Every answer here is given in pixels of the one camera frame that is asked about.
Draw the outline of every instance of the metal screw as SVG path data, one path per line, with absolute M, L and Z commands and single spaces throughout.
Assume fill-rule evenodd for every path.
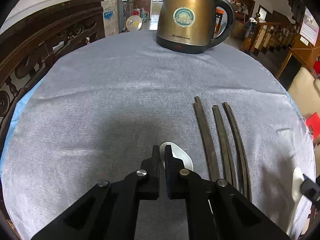
M 106 187 L 106 186 L 109 185 L 109 183 L 110 183 L 109 181 L 103 180 L 103 181 L 101 181 L 101 182 L 99 182 L 97 184 L 98 184 L 99 187 Z
M 190 171 L 187 170 L 187 169 L 182 169 L 179 171 L 179 173 L 182 175 L 182 176 L 187 176 L 189 175 Z
M 220 187 L 225 187 L 228 185 L 228 182 L 225 179 L 218 179 L 217 183 Z
M 138 175 L 139 177 L 146 176 L 146 174 L 147 174 L 147 171 L 145 171 L 145 170 L 138 170 L 138 171 L 137 171 L 137 175 Z

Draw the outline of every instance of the electric kettle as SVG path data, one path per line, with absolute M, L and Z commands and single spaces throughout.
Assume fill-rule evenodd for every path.
M 161 47 L 188 54 L 203 53 L 223 42 L 234 26 L 235 16 L 227 0 L 163 1 L 156 38 Z M 227 13 L 228 20 L 224 31 L 214 38 L 218 6 Z

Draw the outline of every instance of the wooden chair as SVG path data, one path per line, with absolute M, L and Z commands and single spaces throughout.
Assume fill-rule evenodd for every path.
M 0 156 L 17 102 L 60 57 L 105 37 L 102 1 L 70 0 L 53 5 L 0 35 Z M 26 82 L 17 89 L 12 81 L 22 79 Z M 9 222 L 0 194 L 0 231 L 5 232 L 4 239 L 19 239 Z

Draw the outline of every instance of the stair railing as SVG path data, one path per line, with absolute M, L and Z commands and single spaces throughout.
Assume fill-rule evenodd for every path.
M 259 22 L 260 14 L 254 18 L 257 22 L 252 23 L 247 38 L 240 50 L 257 55 L 259 52 L 266 54 L 268 50 L 280 50 L 281 47 L 291 47 L 295 35 L 299 32 L 300 24 Z

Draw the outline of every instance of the small fan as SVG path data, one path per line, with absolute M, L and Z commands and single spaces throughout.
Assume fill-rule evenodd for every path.
M 142 19 L 138 15 L 132 15 L 127 19 L 125 26 L 130 32 L 138 31 L 142 26 Z

